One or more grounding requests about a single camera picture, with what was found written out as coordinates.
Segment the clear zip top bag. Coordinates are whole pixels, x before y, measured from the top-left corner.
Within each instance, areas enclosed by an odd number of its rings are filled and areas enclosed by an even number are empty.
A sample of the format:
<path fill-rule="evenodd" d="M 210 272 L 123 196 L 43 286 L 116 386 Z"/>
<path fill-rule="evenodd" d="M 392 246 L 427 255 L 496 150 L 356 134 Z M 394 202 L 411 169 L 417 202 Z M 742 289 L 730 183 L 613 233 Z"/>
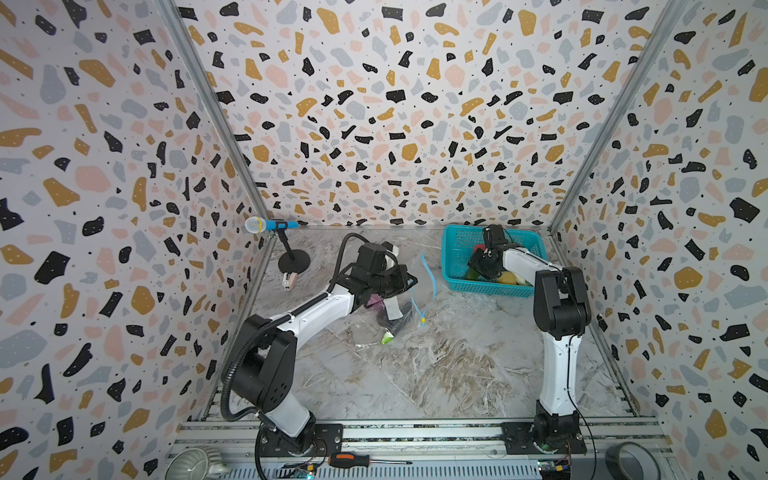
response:
<path fill-rule="evenodd" d="M 496 308 L 487 297 L 453 292 L 442 279 L 441 251 L 431 240 L 400 241 L 400 255 L 418 284 L 393 301 L 403 317 L 393 337 L 378 323 L 387 320 L 378 303 L 332 322 L 305 345 L 315 363 L 354 389 L 435 389 L 462 383 L 476 362 L 483 362 L 481 327 Z"/>

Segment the dark eggplant toy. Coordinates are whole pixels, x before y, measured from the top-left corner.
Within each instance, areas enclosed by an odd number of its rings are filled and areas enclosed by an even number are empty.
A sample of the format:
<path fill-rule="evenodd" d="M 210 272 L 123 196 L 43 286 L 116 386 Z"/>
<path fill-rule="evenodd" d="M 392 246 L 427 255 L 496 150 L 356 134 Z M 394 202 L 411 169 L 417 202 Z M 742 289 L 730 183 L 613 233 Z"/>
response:
<path fill-rule="evenodd" d="M 407 324 L 408 318 L 406 316 L 389 319 L 386 315 L 377 319 L 378 324 L 384 328 L 384 334 L 381 339 L 381 344 L 386 345 L 390 343 L 396 335 Z"/>

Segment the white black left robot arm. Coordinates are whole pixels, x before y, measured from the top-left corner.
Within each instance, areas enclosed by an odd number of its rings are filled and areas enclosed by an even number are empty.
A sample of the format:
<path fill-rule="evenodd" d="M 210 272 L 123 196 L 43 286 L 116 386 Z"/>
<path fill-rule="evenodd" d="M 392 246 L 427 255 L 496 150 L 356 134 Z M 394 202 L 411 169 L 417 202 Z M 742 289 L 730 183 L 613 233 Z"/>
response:
<path fill-rule="evenodd" d="M 312 435 L 315 416 L 295 397 L 292 386 L 297 353 L 331 323 L 365 306 L 371 297 L 396 298 L 417 284 L 390 242 L 362 242 L 353 262 L 338 255 L 328 286 L 303 304 L 272 317 L 247 318 L 221 372 L 219 409 L 228 422 L 249 415 L 286 438 Z"/>

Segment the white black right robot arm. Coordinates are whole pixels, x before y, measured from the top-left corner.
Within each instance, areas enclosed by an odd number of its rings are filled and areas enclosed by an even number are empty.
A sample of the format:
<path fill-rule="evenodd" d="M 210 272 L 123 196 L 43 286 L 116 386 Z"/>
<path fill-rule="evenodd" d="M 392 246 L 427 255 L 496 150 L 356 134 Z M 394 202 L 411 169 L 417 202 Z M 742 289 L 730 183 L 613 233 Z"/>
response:
<path fill-rule="evenodd" d="M 531 253 L 500 225 L 484 228 L 483 241 L 469 268 L 493 281 L 513 273 L 534 288 L 533 319 L 543 336 L 544 380 L 530 435 L 540 451 L 556 452 L 580 434 L 573 390 L 579 347 L 591 321 L 583 272 Z"/>

